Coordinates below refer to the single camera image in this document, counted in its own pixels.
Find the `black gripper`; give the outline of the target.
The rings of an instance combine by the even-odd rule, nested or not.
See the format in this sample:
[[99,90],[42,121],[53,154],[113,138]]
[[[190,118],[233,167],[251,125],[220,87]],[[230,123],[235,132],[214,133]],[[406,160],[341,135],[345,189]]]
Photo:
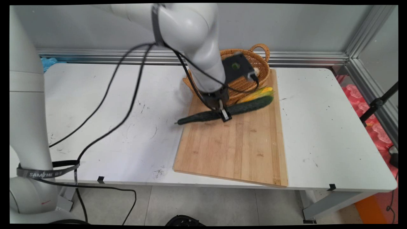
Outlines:
[[212,93],[202,92],[202,99],[210,110],[219,110],[222,112],[222,121],[227,122],[232,116],[226,108],[229,101],[229,90],[227,87],[221,87]]

